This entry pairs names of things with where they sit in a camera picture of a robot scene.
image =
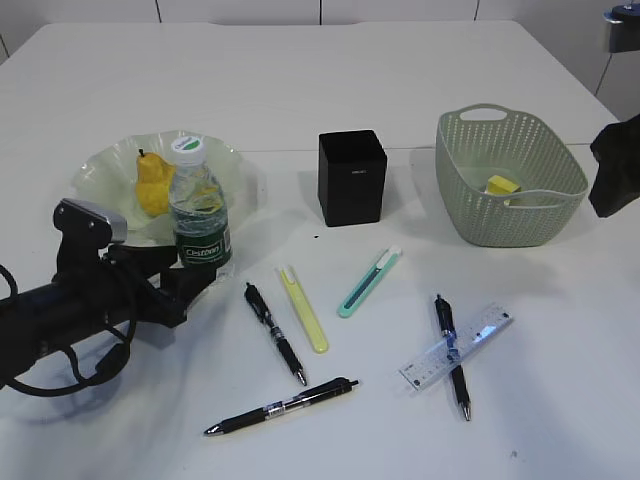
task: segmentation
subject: green basket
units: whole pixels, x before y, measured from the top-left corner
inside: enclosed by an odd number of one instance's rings
[[[463,120],[472,110],[500,120]],[[484,193],[492,175],[521,186]],[[438,122],[436,176],[462,238],[484,247],[532,247],[553,238],[584,198],[588,182],[571,152],[538,117],[492,104],[445,113]]]

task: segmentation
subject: table surface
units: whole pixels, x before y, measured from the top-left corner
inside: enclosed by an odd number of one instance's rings
[[[236,276],[175,331],[142,326],[115,380],[58,399],[0,391],[3,478],[635,478],[637,206],[604,221],[584,202],[539,248],[465,243],[440,199],[434,150],[415,147],[433,143],[440,113],[478,101],[536,113],[567,143],[588,143],[613,121],[509,22],[38,33],[0,68],[0,199],[19,204],[0,215],[1,257],[21,289],[54,273],[51,211],[72,173],[131,133],[183,127],[236,144],[256,212],[233,232]],[[315,198],[317,134],[361,127],[396,147],[387,149],[382,221],[329,229]],[[570,149],[592,181],[588,146]],[[403,258],[352,318],[338,318],[393,243]],[[322,322],[324,355],[278,285],[281,264],[295,266]],[[312,384],[346,376],[362,385],[205,439],[211,424],[301,390],[245,304],[245,280],[263,291]],[[436,292],[460,325],[491,301],[516,317],[465,364],[470,423],[448,379],[411,396],[397,373],[439,338]],[[106,342],[80,345],[84,368]],[[54,355],[24,379],[69,376]]]

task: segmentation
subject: ruler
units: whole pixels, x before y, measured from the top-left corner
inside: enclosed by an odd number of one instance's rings
[[[400,374],[418,392],[442,377],[487,344],[513,321],[509,312],[492,303],[471,323],[456,329],[402,368]]]

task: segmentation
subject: yellow sponge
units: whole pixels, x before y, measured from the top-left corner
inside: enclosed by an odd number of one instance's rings
[[[520,185],[517,183],[507,180],[500,175],[494,175],[489,179],[486,193],[491,193],[493,195],[508,195],[510,193],[517,192],[518,190],[520,190]]]

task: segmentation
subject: water bottle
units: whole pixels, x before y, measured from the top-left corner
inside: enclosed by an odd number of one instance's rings
[[[176,172],[169,189],[169,210],[178,255],[184,266],[211,264],[217,269],[217,283],[233,274],[222,188],[205,163],[202,139],[180,137],[171,150]]]

